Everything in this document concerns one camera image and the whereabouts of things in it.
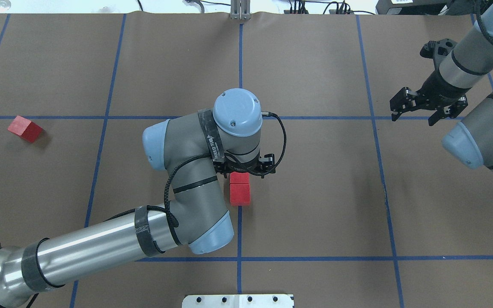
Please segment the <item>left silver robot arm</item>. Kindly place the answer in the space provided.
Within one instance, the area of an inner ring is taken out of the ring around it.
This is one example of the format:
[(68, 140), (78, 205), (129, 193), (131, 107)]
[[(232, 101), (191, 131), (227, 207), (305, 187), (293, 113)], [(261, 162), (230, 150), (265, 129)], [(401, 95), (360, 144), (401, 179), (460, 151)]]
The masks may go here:
[(168, 173), (163, 203), (27, 247), (0, 244), (0, 308), (32, 303), (39, 293), (181, 245), (194, 254), (227, 245), (234, 230), (217, 174), (274, 173), (280, 160), (260, 155), (263, 117), (276, 114), (262, 111), (253, 93), (235, 88), (212, 108), (146, 128), (148, 162)]

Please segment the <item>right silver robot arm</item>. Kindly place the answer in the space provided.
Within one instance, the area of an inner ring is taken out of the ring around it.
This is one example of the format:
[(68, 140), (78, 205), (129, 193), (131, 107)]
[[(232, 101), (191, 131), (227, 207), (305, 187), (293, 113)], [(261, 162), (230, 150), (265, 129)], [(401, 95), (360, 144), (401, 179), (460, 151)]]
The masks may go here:
[(433, 71), (419, 89), (401, 88), (389, 102), (391, 120), (405, 113), (431, 111), (430, 126), (458, 119), (442, 138), (443, 148), (469, 169), (493, 173), (493, 4), (473, 5), (472, 28), (460, 41), (427, 42), (419, 54)]

